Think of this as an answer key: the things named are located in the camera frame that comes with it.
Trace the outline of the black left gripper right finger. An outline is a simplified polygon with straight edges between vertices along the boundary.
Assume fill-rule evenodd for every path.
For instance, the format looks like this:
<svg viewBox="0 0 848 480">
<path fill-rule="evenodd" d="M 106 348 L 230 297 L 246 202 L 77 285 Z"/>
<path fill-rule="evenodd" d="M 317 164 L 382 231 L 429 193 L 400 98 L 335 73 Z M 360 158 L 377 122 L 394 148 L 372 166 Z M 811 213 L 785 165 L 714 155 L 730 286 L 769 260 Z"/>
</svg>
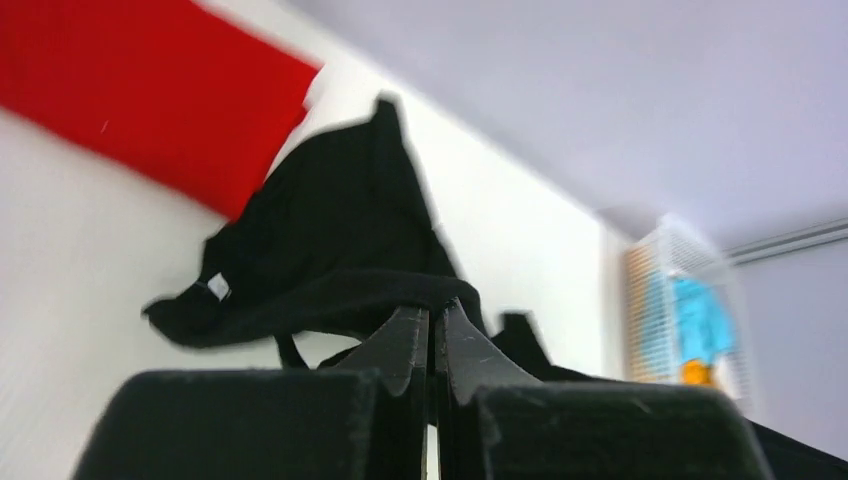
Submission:
<svg viewBox="0 0 848 480">
<path fill-rule="evenodd" d="M 752 427 L 703 387 L 544 382 L 449 303 L 435 327 L 444 479 L 768 479 Z"/>
</svg>

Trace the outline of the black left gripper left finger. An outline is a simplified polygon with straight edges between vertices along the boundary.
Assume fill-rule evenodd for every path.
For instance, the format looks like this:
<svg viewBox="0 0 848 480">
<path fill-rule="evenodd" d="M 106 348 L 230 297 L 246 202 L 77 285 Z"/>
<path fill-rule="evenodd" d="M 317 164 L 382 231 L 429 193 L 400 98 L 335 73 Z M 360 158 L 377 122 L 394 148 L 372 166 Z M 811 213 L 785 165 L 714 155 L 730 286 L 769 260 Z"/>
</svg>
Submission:
<svg viewBox="0 0 848 480">
<path fill-rule="evenodd" d="M 146 371 L 77 479 L 423 479 L 428 315 L 399 308 L 334 367 Z"/>
</svg>

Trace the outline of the black t shirt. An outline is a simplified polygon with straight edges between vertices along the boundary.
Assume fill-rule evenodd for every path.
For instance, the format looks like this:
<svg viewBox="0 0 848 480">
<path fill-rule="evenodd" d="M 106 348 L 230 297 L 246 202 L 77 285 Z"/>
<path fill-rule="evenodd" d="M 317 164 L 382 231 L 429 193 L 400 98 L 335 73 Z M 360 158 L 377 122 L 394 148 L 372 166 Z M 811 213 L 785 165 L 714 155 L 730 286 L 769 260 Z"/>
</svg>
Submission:
<svg viewBox="0 0 848 480">
<path fill-rule="evenodd" d="M 498 336 L 488 335 L 477 290 L 457 277 L 432 224 L 397 110 L 379 99 L 367 121 L 296 146 L 240 218 L 206 241 L 199 278 L 144 313 L 182 347 L 273 338 L 282 366 L 271 370 L 320 370 L 339 364 L 395 310 L 423 310 L 427 427 L 437 428 L 434 327 L 453 300 L 504 355 L 541 381 L 616 381 L 533 364 L 529 356 L 538 345 L 521 316 L 510 316 Z M 846 477 L 844 460 L 747 422 L 771 469 L 768 479 Z"/>
</svg>

